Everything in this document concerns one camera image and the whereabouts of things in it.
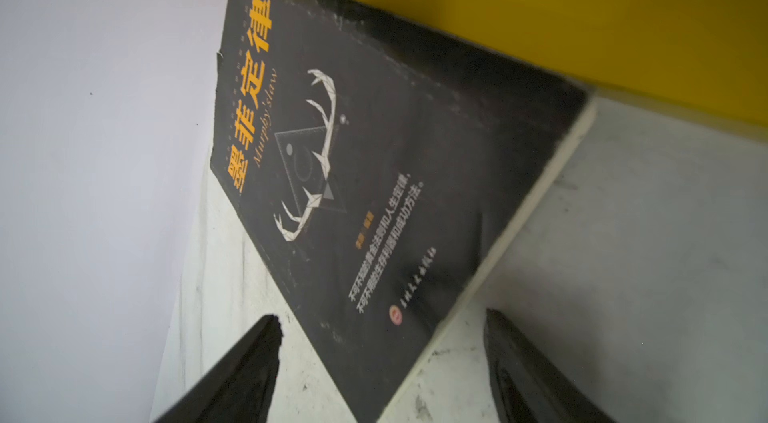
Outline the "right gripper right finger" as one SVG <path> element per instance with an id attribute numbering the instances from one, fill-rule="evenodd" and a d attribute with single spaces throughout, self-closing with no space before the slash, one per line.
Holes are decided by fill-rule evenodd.
<path id="1" fill-rule="evenodd" d="M 612 420 L 498 310 L 486 310 L 483 343 L 501 422 Z"/>

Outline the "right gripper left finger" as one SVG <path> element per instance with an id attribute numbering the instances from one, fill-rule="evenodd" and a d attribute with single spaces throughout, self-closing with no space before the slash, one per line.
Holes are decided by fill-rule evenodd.
<path id="1" fill-rule="evenodd" d="M 282 337 L 279 318 L 263 316 L 158 420 L 265 422 L 277 383 Z"/>

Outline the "black deer cover book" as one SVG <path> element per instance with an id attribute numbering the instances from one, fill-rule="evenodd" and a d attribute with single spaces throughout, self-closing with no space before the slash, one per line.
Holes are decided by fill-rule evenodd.
<path id="1" fill-rule="evenodd" d="M 354 418 L 379 420 L 596 116 L 353 0 L 228 0 L 210 167 Z"/>

